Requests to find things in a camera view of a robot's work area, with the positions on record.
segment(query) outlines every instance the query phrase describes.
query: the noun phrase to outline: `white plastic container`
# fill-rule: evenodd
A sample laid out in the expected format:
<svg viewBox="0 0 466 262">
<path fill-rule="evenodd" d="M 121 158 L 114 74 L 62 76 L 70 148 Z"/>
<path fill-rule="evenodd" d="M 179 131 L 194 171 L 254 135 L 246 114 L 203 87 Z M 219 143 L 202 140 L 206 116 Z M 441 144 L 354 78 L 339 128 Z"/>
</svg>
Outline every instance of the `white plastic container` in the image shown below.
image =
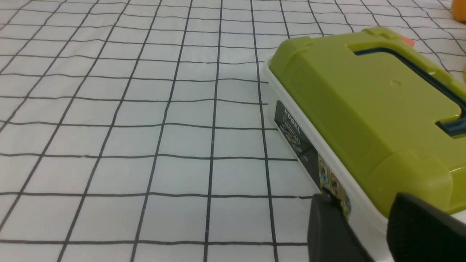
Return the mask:
<svg viewBox="0 0 466 262">
<path fill-rule="evenodd" d="M 337 177 L 349 196 L 351 212 L 348 216 L 348 224 L 359 241 L 376 262 L 392 262 L 393 258 L 386 241 L 387 218 L 375 208 L 317 129 L 273 75 L 268 67 L 269 63 L 270 59 L 263 66 L 263 75 L 269 82 L 269 86 L 264 89 L 264 98 L 266 103 L 268 103 L 268 117 L 276 124 L 277 101 L 280 101 L 286 108 L 286 111 L 288 111 L 290 123 L 296 124 L 298 129 L 302 131 L 301 134 L 304 133 L 309 139 L 317 150 L 319 157 L 325 161 L 325 164 L 330 168 L 333 175 Z M 289 148 L 293 153 L 295 152 L 291 145 Z M 320 185 L 315 185 L 315 189 L 320 191 Z M 466 211 L 456 213 L 453 217 L 466 223 Z"/>
</svg>

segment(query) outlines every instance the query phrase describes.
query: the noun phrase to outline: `grid pattern tablecloth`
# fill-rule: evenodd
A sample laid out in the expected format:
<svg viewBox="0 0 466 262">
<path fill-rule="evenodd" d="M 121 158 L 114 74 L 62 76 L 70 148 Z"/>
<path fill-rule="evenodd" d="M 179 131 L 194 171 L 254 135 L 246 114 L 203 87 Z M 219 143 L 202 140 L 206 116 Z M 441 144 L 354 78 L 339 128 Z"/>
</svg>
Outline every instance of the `grid pattern tablecloth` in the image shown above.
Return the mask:
<svg viewBox="0 0 466 262">
<path fill-rule="evenodd" d="M 312 187 L 264 118 L 263 61 L 386 26 L 461 77 L 449 6 L 0 0 L 0 261 L 306 261 Z"/>
</svg>

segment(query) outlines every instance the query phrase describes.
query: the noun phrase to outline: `printed label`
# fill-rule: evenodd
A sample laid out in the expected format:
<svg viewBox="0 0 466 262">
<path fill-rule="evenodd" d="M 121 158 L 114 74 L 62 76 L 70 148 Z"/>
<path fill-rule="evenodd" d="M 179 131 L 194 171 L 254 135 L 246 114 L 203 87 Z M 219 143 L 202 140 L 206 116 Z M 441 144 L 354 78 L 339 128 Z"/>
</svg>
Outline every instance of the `printed label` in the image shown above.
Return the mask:
<svg viewBox="0 0 466 262">
<path fill-rule="evenodd" d="M 281 101 L 277 101 L 275 108 L 275 123 L 308 171 L 312 180 L 318 185 L 320 180 L 317 150 L 304 133 L 302 133 L 301 127 Z"/>
<path fill-rule="evenodd" d="M 346 219 L 351 214 L 351 202 L 346 190 L 338 181 L 338 178 L 333 174 L 330 167 L 325 163 L 319 155 L 319 174 L 320 174 L 320 189 L 324 192 L 331 193 L 334 197 L 340 200 L 340 205 L 343 210 L 343 215 Z"/>
<path fill-rule="evenodd" d="M 281 101 L 277 101 L 274 120 L 309 176 L 323 193 L 331 193 L 340 200 L 343 215 L 348 219 L 351 213 L 348 194 Z"/>
</svg>

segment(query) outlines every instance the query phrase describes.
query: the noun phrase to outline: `orange object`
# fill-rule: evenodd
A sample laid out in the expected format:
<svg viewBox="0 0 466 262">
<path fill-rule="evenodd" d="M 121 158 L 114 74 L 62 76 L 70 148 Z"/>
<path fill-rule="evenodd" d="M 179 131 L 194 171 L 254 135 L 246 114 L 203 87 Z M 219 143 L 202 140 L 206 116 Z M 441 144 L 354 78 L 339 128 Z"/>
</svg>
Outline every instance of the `orange object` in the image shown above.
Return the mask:
<svg viewBox="0 0 466 262">
<path fill-rule="evenodd" d="M 453 0 L 452 14 L 456 21 L 466 22 L 466 0 Z"/>
<path fill-rule="evenodd" d="M 414 47 L 414 40 L 411 40 L 411 39 L 409 39 L 407 37 L 404 37 L 404 36 L 401 36 L 401 37 L 403 37 L 403 41 L 405 43 L 407 43 L 410 47 Z"/>
</svg>

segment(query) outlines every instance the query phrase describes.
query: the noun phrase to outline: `lime green lid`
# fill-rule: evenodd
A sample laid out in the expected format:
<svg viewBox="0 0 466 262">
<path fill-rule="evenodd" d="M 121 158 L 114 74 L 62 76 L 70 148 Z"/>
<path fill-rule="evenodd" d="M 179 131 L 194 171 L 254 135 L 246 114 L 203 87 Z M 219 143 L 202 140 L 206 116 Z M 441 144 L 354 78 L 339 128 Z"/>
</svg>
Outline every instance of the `lime green lid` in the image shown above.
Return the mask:
<svg viewBox="0 0 466 262">
<path fill-rule="evenodd" d="M 269 68 L 384 216 L 398 192 L 466 209 L 466 88 L 401 36 L 294 38 Z"/>
</svg>

